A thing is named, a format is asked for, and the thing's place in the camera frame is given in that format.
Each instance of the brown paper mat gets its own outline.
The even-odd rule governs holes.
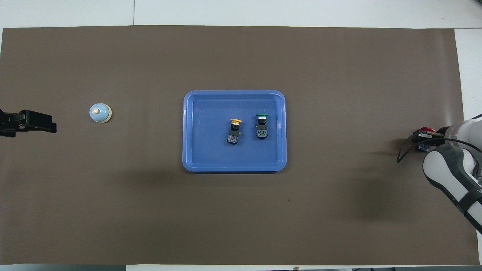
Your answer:
[[[401,139],[462,120],[451,29],[127,26],[3,31],[0,263],[478,264],[475,229]],[[288,164],[195,175],[191,90],[276,89]],[[106,124],[89,107],[110,105]]]

